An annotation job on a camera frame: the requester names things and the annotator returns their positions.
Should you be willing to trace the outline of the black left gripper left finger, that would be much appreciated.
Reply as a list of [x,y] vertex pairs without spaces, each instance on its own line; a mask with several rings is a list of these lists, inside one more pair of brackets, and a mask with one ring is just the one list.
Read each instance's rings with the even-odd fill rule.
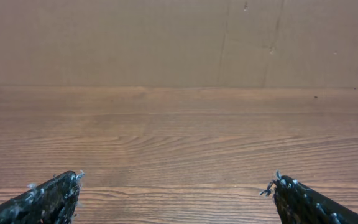
[[81,190],[81,171],[66,171],[0,204],[0,224],[72,224]]

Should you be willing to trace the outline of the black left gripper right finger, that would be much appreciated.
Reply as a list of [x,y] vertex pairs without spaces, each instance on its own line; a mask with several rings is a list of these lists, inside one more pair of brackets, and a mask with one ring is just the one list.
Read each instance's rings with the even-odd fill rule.
[[259,195],[273,198],[282,224],[358,224],[358,213],[279,171]]

